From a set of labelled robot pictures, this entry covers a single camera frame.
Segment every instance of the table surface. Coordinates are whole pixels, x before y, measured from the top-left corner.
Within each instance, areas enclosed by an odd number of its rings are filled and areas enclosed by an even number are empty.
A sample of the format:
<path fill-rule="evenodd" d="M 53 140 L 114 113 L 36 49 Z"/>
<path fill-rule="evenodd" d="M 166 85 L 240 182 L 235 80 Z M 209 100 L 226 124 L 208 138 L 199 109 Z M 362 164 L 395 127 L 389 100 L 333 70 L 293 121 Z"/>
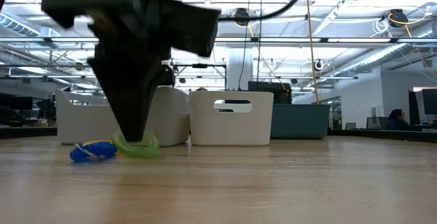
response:
<path fill-rule="evenodd" d="M 0 223 L 437 223 L 437 145 L 357 137 L 70 162 L 0 140 Z"/>

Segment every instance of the office ceiling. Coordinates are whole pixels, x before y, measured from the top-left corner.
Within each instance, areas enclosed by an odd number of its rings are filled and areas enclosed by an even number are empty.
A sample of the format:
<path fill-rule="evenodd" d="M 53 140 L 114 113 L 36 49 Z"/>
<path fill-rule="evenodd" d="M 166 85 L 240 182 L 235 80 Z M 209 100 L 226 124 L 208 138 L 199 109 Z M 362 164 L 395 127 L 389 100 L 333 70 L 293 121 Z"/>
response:
<path fill-rule="evenodd" d="M 248 0 L 182 0 L 186 3 L 198 5 L 207 8 L 218 8 L 222 14 L 230 15 L 236 8 L 247 8 Z M 252 15 L 266 14 L 273 12 L 284 6 L 289 0 L 250 0 L 249 12 Z M 51 36 L 63 37 L 92 37 L 93 34 L 87 28 L 90 19 L 80 17 L 75 20 L 74 27 L 65 30 L 57 25 L 53 20 L 47 17 L 40 10 L 41 0 L 6 0 L 2 10 L 2 15 L 9 16 L 14 20 L 28 26 L 39 32 L 49 32 Z M 436 0 L 310 0 L 311 24 L 314 36 L 317 37 L 358 37 L 358 38 L 378 38 L 388 37 L 388 31 L 378 34 L 375 31 L 375 24 L 382 18 L 382 15 L 388 15 L 391 9 L 402 9 L 410 21 L 423 18 L 426 8 L 428 13 L 424 20 L 410 26 L 414 31 L 436 16 Z M 299 2 L 279 18 L 263 20 L 262 23 L 254 22 L 251 29 L 254 36 L 261 37 L 309 37 L 309 21 L 307 20 L 307 0 Z M 393 37 L 404 36 L 406 31 L 404 27 L 388 28 Z M 246 28 L 239 27 L 233 22 L 219 23 L 219 37 L 246 37 Z M 0 35 L 7 37 L 21 37 L 20 33 L 12 31 L 6 27 L 0 27 Z M 197 56 L 174 50 L 172 57 L 174 61 L 181 64 L 192 64 L 197 62 L 221 64 L 229 57 L 229 49 L 232 46 L 221 44 L 216 47 L 214 54 L 209 59 L 200 59 Z M 314 57 L 321 59 L 324 63 L 324 71 L 331 68 L 338 68 L 354 58 L 372 50 L 369 47 L 342 47 L 340 44 L 336 47 L 316 47 L 314 48 Z M 253 47 L 253 60 L 258 59 L 258 49 Z M 31 54 L 49 58 L 47 52 L 31 51 Z M 59 64 L 75 64 L 77 62 L 85 63 L 87 57 L 93 55 L 93 51 L 71 51 L 61 56 L 65 51 L 55 52 L 56 58 L 59 58 Z M 311 51 L 305 46 L 290 46 L 286 44 L 275 44 L 261 47 L 261 55 L 268 61 L 274 61 L 274 71 L 279 74 L 298 74 L 308 75 L 311 72 Z M 393 62 L 393 65 L 399 64 L 402 59 Z M 261 64 L 262 74 L 270 74 L 264 63 Z M 417 71 L 416 68 L 408 68 L 411 71 Z M 186 73 L 195 74 L 198 70 L 187 70 Z M 72 69 L 71 73 L 80 74 Z M 203 70 L 206 75 L 218 75 L 216 70 Z M 192 84 L 199 85 L 221 85 L 223 80 L 192 80 Z"/>

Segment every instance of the yellow cable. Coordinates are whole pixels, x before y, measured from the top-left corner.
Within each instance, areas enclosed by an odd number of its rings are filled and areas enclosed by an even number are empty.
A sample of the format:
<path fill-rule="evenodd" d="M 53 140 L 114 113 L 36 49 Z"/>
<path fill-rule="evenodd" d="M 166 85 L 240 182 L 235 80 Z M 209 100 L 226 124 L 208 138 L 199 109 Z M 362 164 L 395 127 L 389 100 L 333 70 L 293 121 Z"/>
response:
<path fill-rule="evenodd" d="M 317 104 L 319 104 L 319 94 L 317 91 L 317 81 L 315 80 L 315 66 L 314 66 L 314 51 L 313 51 L 313 29 L 311 27 L 311 13 L 309 11 L 309 0 L 307 0 L 307 13 L 308 13 L 308 28 L 309 28 L 309 46 L 311 49 L 311 63 L 312 63 L 312 69 L 313 69 L 313 83 L 314 83 L 314 90 L 315 90 L 315 101 Z"/>
<path fill-rule="evenodd" d="M 423 16 L 423 18 L 420 18 L 419 20 L 416 20 L 416 21 L 414 21 L 414 22 L 409 22 L 409 23 L 398 22 L 398 21 L 396 21 L 396 20 L 394 20 L 394 19 L 391 18 L 391 16 L 393 15 L 393 13 L 390 13 L 390 14 L 389 14 L 389 20 L 392 21 L 392 22 L 394 22 L 394 23 L 400 24 L 400 25 L 411 25 L 411 24 L 415 24 L 415 23 L 421 22 L 423 19 L 426 18 L 427 13 L 428 13 L 428 10 L 429 10 L 429 7 L 426 7 L 426 13 L 425 13 L 425 15 Z"/>
<path fill-rule="evenodd" d="M 407 25 L 405 25 L 405 29 L 407 30 L 407 33 L 408 33 L 408 35 L 410 36 L 410 38 L 412 38 L 412 34 L 411 34 L 410 29 L 408 28 Z M 425 64 L 425 66 L 427 66 L 427 67 L 429 68 L 428 64 L 427 64 L 426 61 L 425 61 L 425 58 L 422 56 L 422 53 L 418 50 L 417 46 L 414 46 L 414 48 L 416 49 L 417 53 L 421 56 L 421 58 L 422 58 L 422 62 Z M 437 78 L 437 75 L 434 74 L 434 71 L 432 71 L 432 70 L 429 70 L 429 71 L 431 72 L 431 74 L 432 74 L 434 77 Z"/>
<path fill-rule="evenodd" d="M 253 31 L 252 31 L 252 26 L 251 26 L 251 25 L 248 25 L 247 27 L 249 28 L 249 31 L 251 32 L 252 38 L 255 37 L 255 35 L 253 34 Z M 287 92 L 287 95 L 289 95 L 289 94 L 288 94 L 288 93 L 289 93 L 289 90 L 285 87 L 284 83 L 282 83 L 281 78 L 279 78 L 279 77 L 278 77 L 278 76 L 273 72 L 273 70 L 270 68 L 270 66 L 268 65 L 266 59 L 264 59 L 263 55 L 261 54 L 261 49 L 258 47 L 257 43 L 255 43 L 255 45 L 256 45 L 257 48 L 258 48 L 258 52 L 259 52 L 259 55 L 260 55 L 261 58 L 262 58 L 262 61 L 264 61 L 264 63 L 266 64 L 267 68 L 270 70 L 270 72 L 273 74 L 273 76 L 276 77 L 276 79 L 278 79 L 278 81 L 281 83 L 282 88 L 284 89 L 284 91 L 286 91 L 286 92 Z"/>

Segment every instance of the person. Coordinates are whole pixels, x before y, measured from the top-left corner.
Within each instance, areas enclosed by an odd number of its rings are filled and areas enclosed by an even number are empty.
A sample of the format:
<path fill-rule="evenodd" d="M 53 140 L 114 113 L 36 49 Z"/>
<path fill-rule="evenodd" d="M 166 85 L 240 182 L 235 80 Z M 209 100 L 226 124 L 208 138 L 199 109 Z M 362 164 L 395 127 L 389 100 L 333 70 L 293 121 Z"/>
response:
<path fill-rule="evenodd" d="M 389 130 L 400 130 L 407 131 L 410 130 L 410 125 L 405 122 L 405 114 L 401 109 L 394 109 L 389 115 Z"/>

